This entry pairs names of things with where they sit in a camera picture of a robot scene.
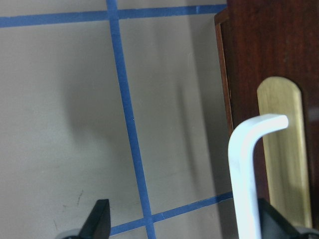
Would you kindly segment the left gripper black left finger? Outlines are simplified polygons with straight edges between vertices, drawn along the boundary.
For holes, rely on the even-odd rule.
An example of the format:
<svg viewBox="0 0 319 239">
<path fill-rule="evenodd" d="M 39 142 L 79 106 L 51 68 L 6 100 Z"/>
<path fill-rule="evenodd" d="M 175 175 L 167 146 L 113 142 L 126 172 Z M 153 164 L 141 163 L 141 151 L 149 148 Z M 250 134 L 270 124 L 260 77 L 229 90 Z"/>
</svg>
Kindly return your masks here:
<svg viewBox="0 0 319 239">
<path fill-rule="evenodd" d="M 108 239 L 111 232 L 108 199 L 97 200 L 79 233 L 81 239 Z"/>
</svg>

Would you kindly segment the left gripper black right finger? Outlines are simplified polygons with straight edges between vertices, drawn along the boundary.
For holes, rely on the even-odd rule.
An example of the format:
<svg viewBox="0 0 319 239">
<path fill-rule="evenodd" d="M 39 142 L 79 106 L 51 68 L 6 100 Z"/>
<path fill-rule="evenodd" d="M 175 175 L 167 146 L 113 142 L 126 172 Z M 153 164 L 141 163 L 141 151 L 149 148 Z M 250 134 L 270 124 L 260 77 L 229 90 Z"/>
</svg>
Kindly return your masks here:
<svg viewBox="0 0 319 239">
<path fill-rule="evenodd" d="M 259 199 L 263 239 L 299 239 L 300 233 L 265 199 Z"/>
</svg>

